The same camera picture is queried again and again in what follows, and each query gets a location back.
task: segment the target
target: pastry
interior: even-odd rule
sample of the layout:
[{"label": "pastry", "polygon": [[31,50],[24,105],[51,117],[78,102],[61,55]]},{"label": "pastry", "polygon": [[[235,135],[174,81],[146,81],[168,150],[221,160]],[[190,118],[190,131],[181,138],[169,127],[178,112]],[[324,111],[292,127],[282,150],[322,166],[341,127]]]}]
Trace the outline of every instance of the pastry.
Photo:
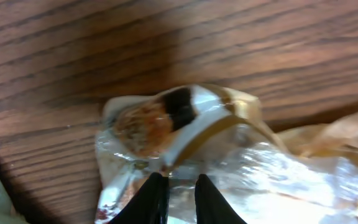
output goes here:
[{"label": "pastry", "polygon": [[124,110],[118,115],[113,131],[131,153],[153,158],[195,117],[190,89],[179,88]]}]

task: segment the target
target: clear plastic bag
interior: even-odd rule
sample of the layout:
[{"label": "clear plastic bag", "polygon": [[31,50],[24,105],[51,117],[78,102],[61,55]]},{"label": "clear plastic bag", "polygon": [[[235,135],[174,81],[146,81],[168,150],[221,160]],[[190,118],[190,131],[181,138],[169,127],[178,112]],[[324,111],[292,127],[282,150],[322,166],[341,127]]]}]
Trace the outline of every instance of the clear plastic bag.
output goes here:
[{"label": "clear plastic bag", "polygon": [[254,96],[181,86],[111,99],[103,120],[96,135],[103,191],[95,223],[118,214],[151,172],[170,178],[168,223],[196,223],[201,173],[249,224],[358,223],[358,150],[293,155],[262,122]]}]

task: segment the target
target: gold stripe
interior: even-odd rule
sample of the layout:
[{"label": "gold stripe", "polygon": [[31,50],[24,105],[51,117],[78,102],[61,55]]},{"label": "gold stripe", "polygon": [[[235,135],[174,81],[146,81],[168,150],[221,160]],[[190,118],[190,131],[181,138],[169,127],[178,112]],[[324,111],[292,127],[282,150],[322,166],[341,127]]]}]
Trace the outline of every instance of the gold stripe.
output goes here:
[{"label": "gold stripe", "polygon": [[226,90],[224,90],[224,88],[217,86],[217,85],[205,84],[205,83],[200,83],[197,85],[218,95],[220,97],[221,102],[224,105],[224,107],[228,111],[230,111],[230,113],[236,114],[236,107],[233,104],[232,98],[231,98],[230,94]]},{"label": "gold stripe", "polygon": [[194,137],[187,144],[187,146],[185,146],[185,148],[182,150],[182,152],[176,158],[171,170],[173,170],[177,166],[180,166],[180,164],[184,160],[189,159],[210,137],[212,137],[212,136],[216,135],[217,133],[219,133],[227,128],[230,128],[231,126],[236,125],[236,124],[247,124],[251,128],[255,128],[257,132],[259,132],[261,135],[265,136],[270,142],[274,143],[273,139],[269,135],[266,135],[258,127],[255,127],[252,124],[250,124],[247,120],[245,120],[243,118],[239,118],[232,114],[232,115],[229,115],[227,117],[224,117],[224,118],[216,121],[211,126],[204,129],[204,131],[199,133],[196,137]]}]

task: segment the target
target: transparent packaging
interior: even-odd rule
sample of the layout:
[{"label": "transparent packaging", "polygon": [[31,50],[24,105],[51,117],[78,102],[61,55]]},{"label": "transparent packaging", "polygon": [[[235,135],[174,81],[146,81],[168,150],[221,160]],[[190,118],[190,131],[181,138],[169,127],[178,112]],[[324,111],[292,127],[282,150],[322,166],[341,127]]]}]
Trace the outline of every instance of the transparent packaging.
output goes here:
[{"label": "transparent packaging", "polygon": [[199,174],[248,224],[358,223],[358,149],[301,157],[294,133],[271,132],[256,97],[213,85],[111,99],[96,135],[95,223],[114,218],[152,172],[170,178],[168,223],[196,223]]}]

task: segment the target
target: wood grain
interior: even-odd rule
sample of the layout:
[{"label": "wood grain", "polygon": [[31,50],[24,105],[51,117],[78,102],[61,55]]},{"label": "wood grain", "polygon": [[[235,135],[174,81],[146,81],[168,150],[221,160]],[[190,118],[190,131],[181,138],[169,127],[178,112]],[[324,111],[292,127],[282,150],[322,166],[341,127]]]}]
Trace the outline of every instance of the wood grain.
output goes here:
[{"label": "wood grain", "polygon": [[92,223],[99,107],[194,82],[260,97],[274,130],[358,111],[358,1],[0,0],[0,163]]}]

